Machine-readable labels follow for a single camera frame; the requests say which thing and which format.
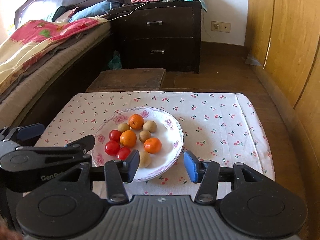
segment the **table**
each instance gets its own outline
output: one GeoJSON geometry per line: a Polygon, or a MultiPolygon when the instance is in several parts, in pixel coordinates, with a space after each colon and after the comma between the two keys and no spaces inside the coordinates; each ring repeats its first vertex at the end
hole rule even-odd
{"type": "MultiPolygon", "coordinates": [[[[172,114],[184,132],[183,152],[191,150],[198,159],[211,159],[224,167],[243,162],[275,179],[263,127],[253,105],[242,94],[159,91],[77,94],[52,120],[36,145],[63,146],[95,134],[105,119],[137,106],[156,107],[172,114]]],[[[188,194],[194,198],[199,184],[190,182],[183,165],[183,152],[158,178],[125,184],[129,197],[188,194]]],[[[218,198],[230,191],[230,183],[220,182],[218,198]]],[[[95,183],[94,192],[105,198],[104,183],[95,183]]]]}
{"type": "Polygon", "coordinates": [[[159,91],[165,77],[164,68],[106,70],[86,92],[159,91]]]}

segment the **mandarin orange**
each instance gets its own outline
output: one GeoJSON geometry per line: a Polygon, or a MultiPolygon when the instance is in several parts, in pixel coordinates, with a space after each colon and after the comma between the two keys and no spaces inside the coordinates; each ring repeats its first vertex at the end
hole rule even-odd
{"type": "Polygon", "coordinates": [[[160,152],[162,143],[158,138],[150,138],[143,144],[143,148],[146,152],[154,154],[160,152]]]}
{"type": "Polygon", "coordinates": [[[129,117],[128,123],[134,130],[141,130],[144,124],[143,117],[139,114],[133,114],[129,117]]]}
{"type": "Polygon", "coordinates": [[[120,143],[124,147],[132,148],[136,145],[137,142],[137,136],[134,131],[127,130],[124,131],[120,136],[120,143]]]}

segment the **drawer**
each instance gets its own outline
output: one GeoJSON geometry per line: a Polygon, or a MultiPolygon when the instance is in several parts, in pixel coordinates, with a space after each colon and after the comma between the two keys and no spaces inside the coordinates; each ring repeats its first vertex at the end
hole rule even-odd
{"type": "Polygon", "coordinates": [[[114,20],[122,41],[165,37],[193,37],[193,8],[165,7],[134,11],[114,20]]]}
{"type": "Polygon", "coordinates": [[[126,42],[123,48],[124,64],[128,68],[160,67],[168,71],[192,71],[196,58],[193,38],[136,40],[126,42]]]}

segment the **floral blanket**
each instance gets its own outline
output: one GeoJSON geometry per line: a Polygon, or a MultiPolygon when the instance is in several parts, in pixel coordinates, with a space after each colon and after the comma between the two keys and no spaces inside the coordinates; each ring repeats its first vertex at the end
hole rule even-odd
{"type": "Polygon", "coordinates": [[[83,18],[72,23],[31,20],[18,28],[0,46],[0,94],[43,55],[71,36],[107,22],[83,18]]]}

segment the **wooden stool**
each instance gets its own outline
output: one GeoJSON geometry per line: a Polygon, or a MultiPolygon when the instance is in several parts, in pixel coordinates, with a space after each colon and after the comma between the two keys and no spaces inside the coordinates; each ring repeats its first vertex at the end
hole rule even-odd
{"type": "Polygon", "coordinates": [[[164,77],[164,68],[106,70],[86,92],[159,91],[164,77]]]}

